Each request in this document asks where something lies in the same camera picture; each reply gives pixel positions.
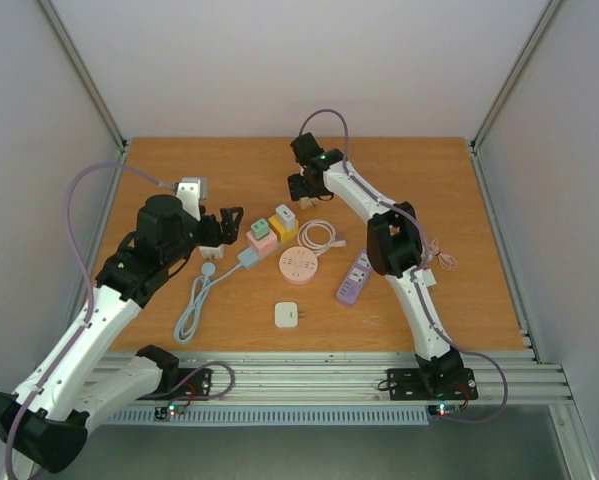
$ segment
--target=green cube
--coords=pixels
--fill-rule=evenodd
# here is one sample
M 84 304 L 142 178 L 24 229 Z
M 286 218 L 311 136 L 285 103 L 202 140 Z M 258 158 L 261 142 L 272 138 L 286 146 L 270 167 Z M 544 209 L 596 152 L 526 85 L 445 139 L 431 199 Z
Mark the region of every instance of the green cube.
M 255 240 L 261 240 L 263 237 L 270 233 L 270 227 L 268 226 L 268 222 L 263 218 L 260 218 L 250 227 L 252 230 L 252 236 L 255 237 Z

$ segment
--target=vent grille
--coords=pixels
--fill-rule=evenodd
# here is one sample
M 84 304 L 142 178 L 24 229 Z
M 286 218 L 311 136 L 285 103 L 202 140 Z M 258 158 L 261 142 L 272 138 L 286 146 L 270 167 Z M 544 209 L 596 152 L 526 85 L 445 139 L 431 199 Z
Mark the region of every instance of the vent grille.
M 158 420 L 150 406 L 130 406 L 112 415 L 107 425 L 195 427 L 271 425 L 427 425 L 424 407 L 329 406 L 262 407 L 195 405 L 182 415 Z

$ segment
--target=yellow block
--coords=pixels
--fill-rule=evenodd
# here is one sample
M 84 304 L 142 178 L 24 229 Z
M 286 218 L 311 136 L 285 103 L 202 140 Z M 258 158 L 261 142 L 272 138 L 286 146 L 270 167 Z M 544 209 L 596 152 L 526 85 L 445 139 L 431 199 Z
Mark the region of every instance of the yellow block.
M 295 219 L 295 228 L 291 231 L 286 231 L 285 228 L 279 223 L 277 217 L 273 215 L 268 219 L 268 223 L 270 224 L 270 228 L 277 234 L 277 238 L 281 243 L 288 243 L 290 240 L 297 236 L 297 232 L 299 231 L 299 222 Z

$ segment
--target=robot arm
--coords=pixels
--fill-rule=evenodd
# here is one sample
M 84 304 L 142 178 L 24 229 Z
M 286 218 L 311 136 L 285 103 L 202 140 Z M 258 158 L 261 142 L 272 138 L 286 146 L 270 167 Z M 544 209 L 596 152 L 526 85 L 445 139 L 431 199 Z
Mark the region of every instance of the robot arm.
M 334 194 L 366 222 L 368 259 L 399 299 L 414 337 L 419 377 L 428 395 L 435 397 L 453 384 L 464 367 L 459 352 L 435 331 L 450 338 L 428 291 L 435 283 L 432 272 L 417 268 L 422 258 L 419 232 L 386 205 L 398 207 L 412 217 L 414 208 L 382 195 L 349 161 L 344 165 L 341 151 L 324 151 L 311 133 L 297 137 L 290 145 L 301 167 L 301 173 L 288 177 L 292 200 Z
M 236 240 L 243 209 L 221 209 L 219 222 L 199 205 L 204 198 L 205 181 L 186 178 L 177 185 L 176 196 L 146 200 L 137 214 L 136 230 L 96 277 L 94 313 L 88 323 L 86 305 L 37 369 L 12 394 L 0 392 L 3 441 L 22 404 L 31 398 L 14 448 L 56 473 L 76 458 L 88 434 L 112 413 L 157 389 L 167 392 L 174 387 L 176 357 L 150 346 L 123 369 L 83 388 L 116 336 L 179 271 L 171 273 L 171 268 L 179 262 L 185 265 L 196 247 L 218 250 Z

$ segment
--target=pink cube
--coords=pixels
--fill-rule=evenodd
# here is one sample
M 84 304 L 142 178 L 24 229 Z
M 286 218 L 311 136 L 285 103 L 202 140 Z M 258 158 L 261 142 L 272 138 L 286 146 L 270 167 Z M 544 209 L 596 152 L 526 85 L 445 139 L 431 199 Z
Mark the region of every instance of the pink cube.
M 277 246 L 279 245 L 279 241 L 277 240 L 277 235 L 272 230 L 268 235 L 263 237 L 261 240 L 256 240 L 252 235 L 252 231 L 248 231 L 246 233 L 246 237 L 248 237 L 248 245 L 255 251 L 255 253 L 259 256 L 259 258 L 265 258 L 271 253 L 274 253 L 277 250 Z

